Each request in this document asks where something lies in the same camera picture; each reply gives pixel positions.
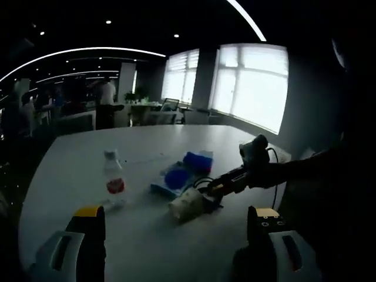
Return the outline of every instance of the column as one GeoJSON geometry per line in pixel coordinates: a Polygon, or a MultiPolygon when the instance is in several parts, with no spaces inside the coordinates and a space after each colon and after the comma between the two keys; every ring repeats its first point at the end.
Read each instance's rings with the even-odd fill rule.
{"type": "Polygon", "coordinates": [[[135,77],[136,64],[122,63],[119,75],[119,87],[117,92],[117,102],[125,102],[125,94],[132,91],[133,78],[135,77]]]}

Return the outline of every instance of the plastic water bottle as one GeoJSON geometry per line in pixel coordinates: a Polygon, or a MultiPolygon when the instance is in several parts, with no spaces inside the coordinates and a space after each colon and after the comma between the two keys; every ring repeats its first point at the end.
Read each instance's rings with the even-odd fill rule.
{"type": "Polygon", "coordinates": [[[110,193],[110,198],[104,206],[105,209],[122,207],[125,204],[124,191],[125,180],[123,168],[118,161],[116,150],[105,151],[104,174],[106,176],[106,188],[110,193]]]}

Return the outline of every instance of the window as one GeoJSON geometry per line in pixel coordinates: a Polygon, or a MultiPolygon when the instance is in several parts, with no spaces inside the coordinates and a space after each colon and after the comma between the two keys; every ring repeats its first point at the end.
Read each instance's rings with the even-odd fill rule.
{"type": "Polygon", "coordinates": [[[135,70],[135,75],[133,76],[133,84],[132,84],[132,93],[133,94],[136,91],[136,82],[137,82],[137,71],[135,70]]]}
{"type": "Polygon", "coordinates": [[[198,63],[198,49],[171,56],[166,64],[162,98],[191,104],[198,63]]]}
{"type": "Polygon", "coordinates": [[[286,48],[223,45],[210,107],[278,134],[287,98],[286,48]]]}

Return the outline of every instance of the red bottle label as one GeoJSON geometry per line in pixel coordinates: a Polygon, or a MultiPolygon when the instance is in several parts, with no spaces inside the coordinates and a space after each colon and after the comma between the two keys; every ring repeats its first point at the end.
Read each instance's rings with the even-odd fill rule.
{"type": "Polygon", "coordinates": [[[124,184],[123,179],[121,178],[113,179],[107,182],[107,190],[111,194],[117,194],[117,193],[123,192],[124,189],[125,189],[125,184],[124,184]]]}

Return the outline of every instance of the white shirt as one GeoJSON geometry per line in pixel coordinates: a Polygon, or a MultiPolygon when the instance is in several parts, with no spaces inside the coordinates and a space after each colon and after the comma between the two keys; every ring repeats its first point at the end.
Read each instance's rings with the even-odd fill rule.
{"type": "Polygon", "coordinates": [[[112,105],[113,104],[113,96],[115,95],[116,88],[115,86],[108,82],[103,85],[98,86],[98,92],[100,94],[100,104],[101,105],[112,105]]]}

